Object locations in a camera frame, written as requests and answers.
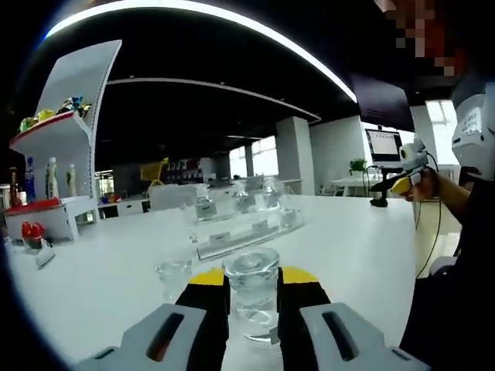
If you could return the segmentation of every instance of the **plastic bottle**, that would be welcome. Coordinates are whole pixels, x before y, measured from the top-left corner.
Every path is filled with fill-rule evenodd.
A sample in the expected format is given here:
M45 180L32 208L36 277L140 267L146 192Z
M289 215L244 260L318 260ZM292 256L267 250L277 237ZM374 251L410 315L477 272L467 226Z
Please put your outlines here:
M10 168L10 207L16 207L19 205L19 199L17 196L17 168Z
M206 184L201 184L196 189L198 196L196 201L196 215L199 221L210 220L217 214L215 202L210 198L208 187Z
M36 201L32 157L28 157L28 161L26 164L26 201L27 203L34 203Z
M239 213L247 213L249 208L256 204L255 198L246 192L243 182L235 183L235 192L232 198L234 199L234 207Z
M48 189L47 199L58 199L59 186L56 182L56 159L51 157L46 170L46 184Z
M263 183L263 200L267 209L278 207L278 199L280 192L277 190L275 180L273 178L265 178Z
M70 164L70 169L67 172L67 188L69 189L69 196L77 196L76 194L76 169L74 164Z

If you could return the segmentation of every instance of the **white device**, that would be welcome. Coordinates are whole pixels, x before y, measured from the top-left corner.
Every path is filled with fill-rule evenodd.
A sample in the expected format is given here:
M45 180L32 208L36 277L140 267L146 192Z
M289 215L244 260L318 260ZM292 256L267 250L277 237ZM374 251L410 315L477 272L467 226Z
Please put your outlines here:
M493 180L495 176L495 83L484 94L472 94L456 107L457 127L452 151L470 175Z
M428 152L425 143L415 135L412 143L407 143L399 148L401 167L408 173L412 186L421 182L421 171L428 164Z

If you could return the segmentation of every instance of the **monitor screen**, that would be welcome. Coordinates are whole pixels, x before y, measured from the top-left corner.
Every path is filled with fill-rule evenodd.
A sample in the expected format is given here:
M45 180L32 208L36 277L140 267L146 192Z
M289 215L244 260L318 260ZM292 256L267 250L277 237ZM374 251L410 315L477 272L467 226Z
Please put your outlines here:
M402 88L358 74L351 75L362 122L414 131L408 98Z
M373 162L400 162L401 136L396 131L366 130Z

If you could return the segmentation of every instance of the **ceiling light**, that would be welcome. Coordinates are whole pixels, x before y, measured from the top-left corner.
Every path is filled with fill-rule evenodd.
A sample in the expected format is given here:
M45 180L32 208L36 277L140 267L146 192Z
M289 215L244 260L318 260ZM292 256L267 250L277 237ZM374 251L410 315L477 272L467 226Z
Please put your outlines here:
M244 17L243 15L218 8L216 6L201 4L199 2L190 2L187 0L121 0L119 2L110 2L108 4L103 4L95 6L93 8L84 10L82 12L71 15L70 17L64 19L63 21L57 23L45 36L48 38L54 33L59 32L66 27L73 25L83 19L88 19L99 14L106 12L113 12L122 9L138 9L138 8L170 8L170 9L182 9L189 10L191 12L198 12L208 15L213 15L218 18L226 19L231 22L235 22L249 29L253 29L269 37L270 39L282 44L286 48L290 49L292 52L296 53L302 57L306 62L312 64L317 70L327 76L334 84L336 84L347 96L357 103L356 94L327 66L321 63L317 58L308 53L301 46L297 45L293 41L287 39L285 36L276 32L269 27L262 25L260 22L256 22L253 19Z

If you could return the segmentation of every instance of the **shelf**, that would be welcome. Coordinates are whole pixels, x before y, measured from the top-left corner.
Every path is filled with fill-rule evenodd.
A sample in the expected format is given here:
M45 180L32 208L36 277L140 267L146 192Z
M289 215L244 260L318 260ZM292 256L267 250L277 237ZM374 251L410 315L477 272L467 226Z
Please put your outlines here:
M89 210L94 208L89 196L74 196L66 197L64 199L42 199L35 203L11 207L5 211L5 215L11 216L38 213L40 211L55 209L57 207L65 207L66 209L69 209L73 215L79 215L84 213L87 209Z
M53 157L63 157L73 151L74 141L83 140L89 146L90 136L90 128L79 114L66 112L40 121L16 135L9 146L26 157L47 153L46 149L52 147Z

